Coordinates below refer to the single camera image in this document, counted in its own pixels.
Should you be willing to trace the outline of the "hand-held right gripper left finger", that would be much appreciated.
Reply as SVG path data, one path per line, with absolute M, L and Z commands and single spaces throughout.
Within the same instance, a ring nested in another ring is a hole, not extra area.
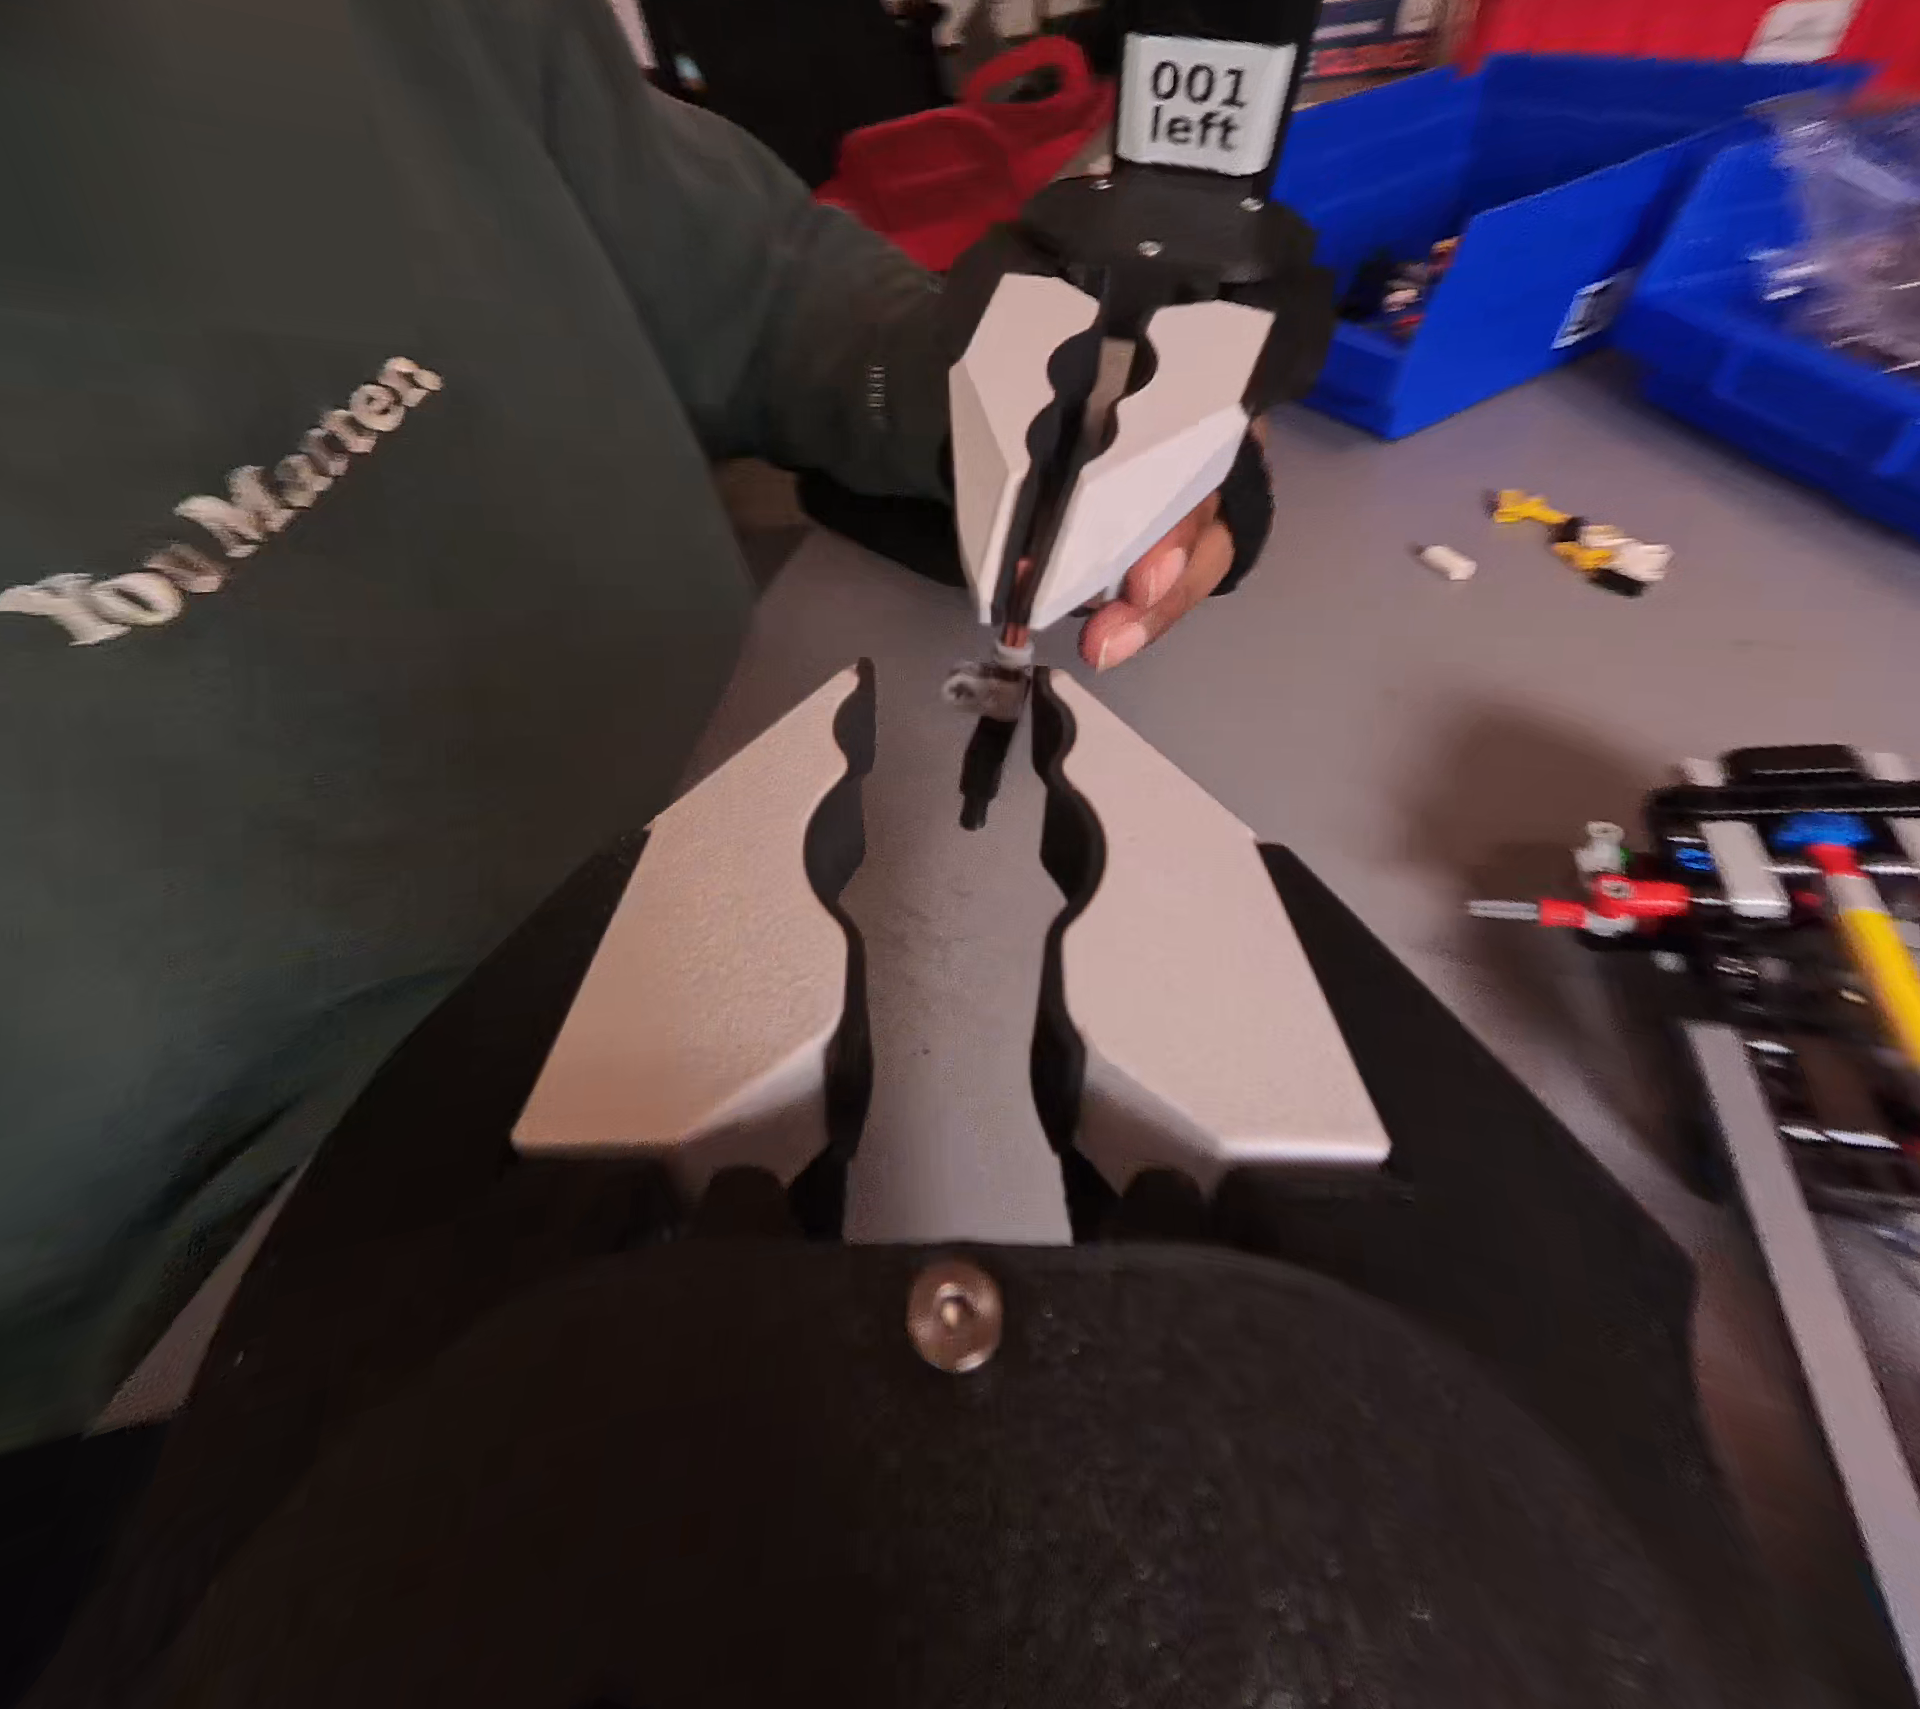
M 511 1125 L 520 1160 L 637 1161 L 692 1210 L 742 1170 L 842 1238 L 873 1088 L 842 896 L 875 751 L 857 659 L 655 816 Z

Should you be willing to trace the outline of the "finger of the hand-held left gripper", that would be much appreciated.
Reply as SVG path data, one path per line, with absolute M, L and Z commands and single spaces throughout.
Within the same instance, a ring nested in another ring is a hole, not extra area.
M 1234 464 L 1246 394 L 1273 330 L 1270 310 L 1234 302 L 1157 310 L 1144 323 L 1151 372 L 1108 411 L 1045 550 L 1032 632 L 1116 593 L 1164 534 L 1212 497 Z
M 1050 629 L 1111 577 L 1104 464 L 1085 437 L 1104 340 L 1086 293 L 1011 274 L 947 375 L 959 558 L 989 632 Z

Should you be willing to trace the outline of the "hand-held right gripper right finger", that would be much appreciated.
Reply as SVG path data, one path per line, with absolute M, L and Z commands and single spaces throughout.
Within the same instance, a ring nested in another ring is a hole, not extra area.
M 1031 717 L 1060 894 L 1031 1097 L 1072 1241 L 1138 1187 L 1203 1215 L 1234 1178 L 1378 1178 L 1389 1134 L 1254 832 L 1066 677 Z

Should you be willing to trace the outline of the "small black lego piece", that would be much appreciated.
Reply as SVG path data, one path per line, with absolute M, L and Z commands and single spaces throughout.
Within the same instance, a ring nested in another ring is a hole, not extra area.
M 971 738 L 959 772 L 963 832 L 980 832 L 994 807 L 1031 699 L 1032 662 L 1029 641 L 996 641 L 989 659 L 955 666 L 940 687 L 947 707 L 971 717 Z

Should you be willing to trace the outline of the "person's left forearm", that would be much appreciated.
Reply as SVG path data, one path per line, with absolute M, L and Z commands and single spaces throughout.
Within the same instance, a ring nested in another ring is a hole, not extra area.
M 829 533 L 959 589 L 940 284 L 746 130 L 639 98 L 646 238 L 627 279 L 696 439 L 788 474 Z

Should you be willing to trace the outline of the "yellow and white lego bits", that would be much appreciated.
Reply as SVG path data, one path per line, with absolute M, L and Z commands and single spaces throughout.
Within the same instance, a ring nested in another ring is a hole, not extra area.
M 1621 597 L 1641 597 L 1669 579 L 1673 549 L 1635 540 L 1611 523 L 1570 520 L 1551 555 L 1581 577 Z

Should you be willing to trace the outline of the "lego car chassis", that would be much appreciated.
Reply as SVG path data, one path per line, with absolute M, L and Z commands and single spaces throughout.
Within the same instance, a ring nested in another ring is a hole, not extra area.
M 1663 973 L 1699 1170 L 1735 1201 L 1915 1699 L 1915 1366 L 1877 1362 L 1842 1255 L 1915 1300 L 1918 789 L 1906 762 L 1771 747 L 1682 762 L 1641 834 L 1586 825 L 1560 896 L 1464 914 Z

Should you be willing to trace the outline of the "person's left hand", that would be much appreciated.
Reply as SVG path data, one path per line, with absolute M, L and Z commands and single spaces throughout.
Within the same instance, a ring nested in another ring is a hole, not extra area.
M 1234 540 L 1222 513 L 1222 492 L 1212 492 L 1136 559 L 1117 593 L 1083 622 L 1083 666 L 1108 671 L 1136 659 L 1207 603 L 1232 566 Z

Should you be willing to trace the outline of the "red plastic chair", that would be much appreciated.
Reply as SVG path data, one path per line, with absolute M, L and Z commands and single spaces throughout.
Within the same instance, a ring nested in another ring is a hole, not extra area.
M 942 274 L 994 224 L 1099 149 L 1116 84 L 1066 37 L 1036 37 L 979 66 L 959 100 L 857 128 L 812 200 Z

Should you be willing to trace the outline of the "blue parts bin with divider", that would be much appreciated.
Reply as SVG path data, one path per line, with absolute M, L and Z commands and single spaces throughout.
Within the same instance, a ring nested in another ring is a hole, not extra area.
M 1506 55 L 1298 112 L 1276 193 L 1342 303 L 1307 410 L 1399 442 L 1593 354 L 1758 108 L 1877 69 Z

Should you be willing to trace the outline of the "person's green sweatshirt torso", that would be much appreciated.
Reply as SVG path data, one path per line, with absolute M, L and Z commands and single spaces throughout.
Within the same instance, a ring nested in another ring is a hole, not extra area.
M 641 87 L 606 0 L 3 0 L 3 1453 L 727 683 Z

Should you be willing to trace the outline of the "blue bin with bags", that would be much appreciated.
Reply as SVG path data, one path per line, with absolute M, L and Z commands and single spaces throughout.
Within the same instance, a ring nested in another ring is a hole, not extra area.
M 1714 157 L 1636 276 L 1614 346 L 1643 401 L 1908 540 L 1918 533 L 1915 377 L 1831 348 L 1765 295 L 1799 221 L 1767 137 Z

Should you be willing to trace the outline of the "clear plastic bags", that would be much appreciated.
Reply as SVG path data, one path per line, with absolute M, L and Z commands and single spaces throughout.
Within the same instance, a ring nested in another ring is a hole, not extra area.
M 1918 105 L 1837 91 L 1762 108 L 1792 218 L 1753 254 L 1756 285 L 1790 329 L 1918 381 Z

